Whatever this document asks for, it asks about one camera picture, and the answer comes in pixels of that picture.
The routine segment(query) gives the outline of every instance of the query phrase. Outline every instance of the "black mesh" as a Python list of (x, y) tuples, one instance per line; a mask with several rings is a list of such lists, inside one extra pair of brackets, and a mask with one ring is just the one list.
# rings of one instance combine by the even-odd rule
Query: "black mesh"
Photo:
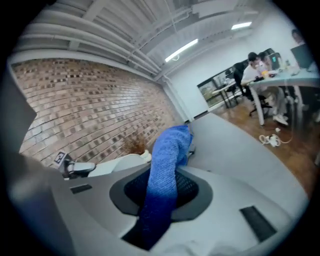
[[(142, 207), (145, 202), (149, 175), (150, 169), (124, 186), (125, 195), (140, 207)], [(178, 194), (176, 207), (179, 208), (197, 196), (199, 187), (193, 180), (179, 172), (175, 172), (175, 181)]]

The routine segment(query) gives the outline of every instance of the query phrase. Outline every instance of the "blue cloth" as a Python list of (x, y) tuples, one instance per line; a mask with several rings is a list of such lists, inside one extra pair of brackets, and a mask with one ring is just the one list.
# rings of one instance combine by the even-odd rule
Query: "blue cloth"
[(167, 231), (171, 213), (176, 208), (176, 167), (187, 164), (187, 153), (193, 136), (187, 125), (165, 130), (153, 150), (150, 176), (144, 205), (140, 213), (143, 247), (149, 250)]

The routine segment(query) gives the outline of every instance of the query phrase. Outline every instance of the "brick wall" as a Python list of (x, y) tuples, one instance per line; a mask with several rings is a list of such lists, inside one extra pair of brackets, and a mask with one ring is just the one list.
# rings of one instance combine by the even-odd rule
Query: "brick wall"
[(12, 66), (37, 116), (20, 152), (50, 166), (59, 150), (101, 163), (125, 155), (123, 138), (151, 143), (178, 123), (163, 89), (143, 77), (100, 63), (40, 59)]

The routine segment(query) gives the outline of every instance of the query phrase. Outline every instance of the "wooden floor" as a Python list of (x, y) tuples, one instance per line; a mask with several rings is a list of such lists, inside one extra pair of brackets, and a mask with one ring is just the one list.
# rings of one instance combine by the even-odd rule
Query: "wooden floor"
[[(259, 135), (274, 134), (276, 127), (281, 129), (278, 136), (282, 141), (286, 142), (292, 136), (291, 128), (279, 126), (272, 118), (267, 118), (264, 128), (261, 127), (258, 114), (254, 113), (252, 117), (249, 117), (250, 111), (244, 102), (230, 109), (221, 107), (212, 112), (246, 131), (257, 140), (259, 140)], [(320, 150), (320, 124), (312, 123), (306, 129), (308, 129), (307, 136), (303, 139), (293, 136), (292, 141), (287, 144), (281, 144), (279, 147), (272, 147), (268, 144), (265, 147), (286, 165), (310, 198), (319, 176), (319, 168), (314, 164), (314, 160)]]

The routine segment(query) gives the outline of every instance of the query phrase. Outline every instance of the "monitor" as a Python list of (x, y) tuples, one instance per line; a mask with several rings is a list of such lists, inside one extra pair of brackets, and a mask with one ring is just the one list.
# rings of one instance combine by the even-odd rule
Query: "monitor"
[(279, 52), (275, 52), (269, 55), (271, 61), (272, 70), (277, 70), (280, 68), (279, 58), (281, 58)]
[(314, 62), (314, 58), (306, 44), (299, 45), (291, 49), (296, 62), (302, 69), (307, 69), (310, 67), (311, 63)]

